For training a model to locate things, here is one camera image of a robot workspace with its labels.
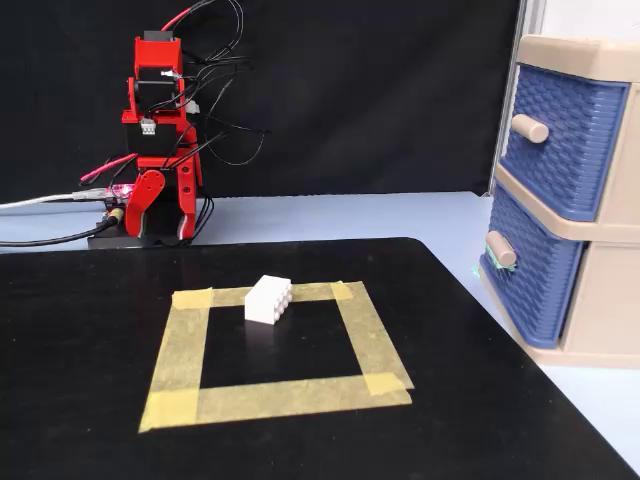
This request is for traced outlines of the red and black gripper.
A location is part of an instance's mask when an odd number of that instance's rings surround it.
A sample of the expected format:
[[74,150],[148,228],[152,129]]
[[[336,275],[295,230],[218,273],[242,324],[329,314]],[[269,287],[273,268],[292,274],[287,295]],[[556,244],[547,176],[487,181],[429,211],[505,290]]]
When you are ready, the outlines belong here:
[[[156,118],[154,134],[142,131],[141,119],[141,116],[132,112],[123,112],[121,115],[126,154],[159,157],[162,161],[169,158],[167,165],[170,165],[198,145],[195,126],[180,115],[161,115]],[[175,173],[178,204],[183,214],[178,224],[177,238],[191,239],[195,231],[197,191],[202,185],[200,160],[187,159],[175,168]],[[160,171],[147,170],[138,176],[124,215],[125,229],[130,236],[142,234],[145,212],[163,189],[164,175]]]

